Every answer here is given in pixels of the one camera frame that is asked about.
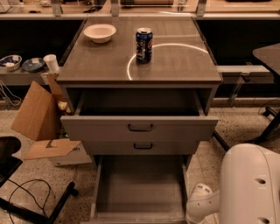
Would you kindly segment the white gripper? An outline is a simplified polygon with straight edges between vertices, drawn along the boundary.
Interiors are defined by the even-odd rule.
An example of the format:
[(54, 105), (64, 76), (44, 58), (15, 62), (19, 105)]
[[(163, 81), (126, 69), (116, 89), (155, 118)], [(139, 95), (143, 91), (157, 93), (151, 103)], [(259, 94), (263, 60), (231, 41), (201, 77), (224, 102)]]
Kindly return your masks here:
[(186, 202), (186, 221), (188, 224), (200, 224), (208, 215), (220, 210), (220, 192), (213, 192), (205, 184), (198, 183)]

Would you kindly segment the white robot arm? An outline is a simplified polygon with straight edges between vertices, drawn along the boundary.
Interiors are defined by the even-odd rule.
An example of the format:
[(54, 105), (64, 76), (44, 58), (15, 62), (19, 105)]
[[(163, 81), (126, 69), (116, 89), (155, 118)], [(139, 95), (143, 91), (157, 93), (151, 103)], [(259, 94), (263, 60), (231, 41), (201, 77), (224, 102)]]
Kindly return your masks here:
[(220, 224), (280, 224), (280, 154), (252, 143), (230, 148), (220, 168), (220, 190), (197, 184), (186, 203), (190, 224), (215, 213)]

